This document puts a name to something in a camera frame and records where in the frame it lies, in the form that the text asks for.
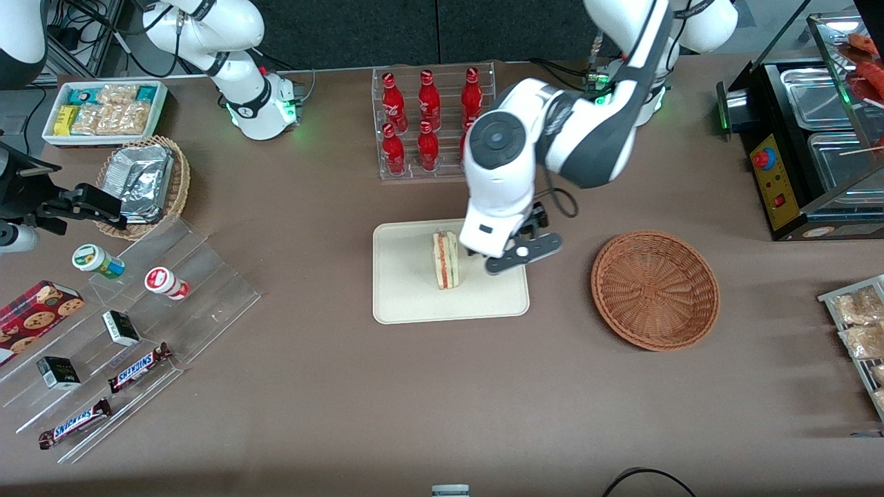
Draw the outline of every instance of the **white tray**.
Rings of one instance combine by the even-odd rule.
[[[71,92],[75,89],[99,88],[106,84],[124,84],[136,85],[140,87],[156,87],[154,101],[150,103],[150,114],[148,114],[148,123],[144,126],[142,134],[114,134],[89,136],[81,134],[72,134],[69,136],[53,134],[53,127],[58,118],[58,109],[67,103],[67,99]],[[160,113],[163,111],[166,93],[168,89],[158,80],[97,80],[97,81],[77,81],[73,83],[65,83],[58,89],[58,95],[52,104],[52,112],[46,119],[46,126],[43,127],[43,139],[57,147],[94,147],[100,145],[119,145],[130,141],[140,140],[153,136],[156,129],[156,123],[160,120]]]
[[[498,276],[485,272],[485,259],[467,256],[459,244],[461,284],[439,290],[433,263],[432,234],[459,233],[463,219],[417,221],[378,226],[374,233],[375,319],[382,325],[520,316],[528,311],[524,266]]]

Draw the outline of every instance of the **wicker basket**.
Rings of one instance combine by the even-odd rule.
[[[184,204],[187,202],[187,189],[190,187],[190,165],[187,163],[187,157],[184,157],[184,154],[181,153],[181,149],[174,141],[163,136],[151,136],[144,140],[133,141],[127,143],[121,148],[146,147],[148,145],[164,145],[175,154],[175,163],[172,165],[172,176],[171,179],[169,179],[169,188],[166,192],[165,205],[163,206],[163,217],[161,220],[172,217],[176,218],[180,216],[181,212],[184,210]],[[98,173],[98,180],[95,182],[96,186],[101,187],[104,183],[104,175],[108,171],[108,164],[110,161],[110,157],[108,157],[108,160],[104,161],[104,167],[102,167],[102,170]],[[125,231],[120,231],[111,226],[107,226],[104,223],[96,222],[96,224],[98,225],[98,229],[108,236],[125,238],[126,240],[131,241],[139,240],[156,226],[156,224],[129,225],[126,227]]]
[[[719,314],[719,288],[709,264],[688,244],[657,231],[609,241],[592,265],[591,291],[613,330],[649,350],[696,344]]]

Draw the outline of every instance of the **control panel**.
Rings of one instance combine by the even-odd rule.
[[[774,136],[770,135],[762,141],[749,155],[749,159],[758,180],[761,198],[764,199],[767,218],[773,229],[778,230],[797,218],[801,210],[798,209]]]

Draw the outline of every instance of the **coca-cola bottle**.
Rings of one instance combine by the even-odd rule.
[[[384,133],[384,142],[381,143],[381,148],[384,149],[387,169],[393,176],[401,176],[405,174],[405,147],[402,146],[402,140],[396,136],[396,130],[392,123],[384,123],[381,130]]]
[[[395,128],[396,134],[403,134],[408,130],[408,118],[405,115],[405,98],[402,92],[396,88],[396,77],[392,73],[384,73],[381,76],[384,83],[384,113]]]
[[[421,71],[421,91],[417,92],[417,101],[421,104],[421,119],[430,121],[433,131],[442,127],[442,100],[433,84],[433,71]]]
[[[461,92],[461,124],[467,129],[467,123],[475,121],[482,112],[482,89],[479,87],[479,70],[475,67],[467,69],[467,84]]]
[[[426,172],[436,171],[439,163],[439,140],[428,120],[421,121],[421,135],[417,137],[417,149],[421,152],[421,167]]]
[[[463,167],[463,145],[467,142],[467,133],[469,133],[469,129],[473,127],[473,123],[476,121],[468,121],[465,125],[463,125],[463,136],[461,137],[461,167]]]

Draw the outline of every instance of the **brown table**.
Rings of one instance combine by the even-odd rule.
[[[371,233],[463,215],[462,182],[377,178],[369,70],[319,73],[303,125],[249,141],[209,80],[169,80],[158,130],[187,154],[185,218],[264,293],[194,368],[74,465],[0,420],[4,495],[598,495],[630,466],[700,495],[881,495],[884,440],[815,296],[884,271],[880,241],[773,243],[739,140],[713,135],[714,85],[745,56],[685,57],[627,170],[551,215],[566,243],[528,268],[522,317],[384,326],[371,316]],[[499,89],[545,77],[499,65]],[[106,149],[47,148],[56,183]],[[654,228],[702,253],[721,288],[713,332],[665,354],[614,335],[587,271],[618,233]],[[73,249],[124,242],[91,223],[0,259],[0,302],[38,279],[77,286]],[[53,482],[80,482],[55,486]]]

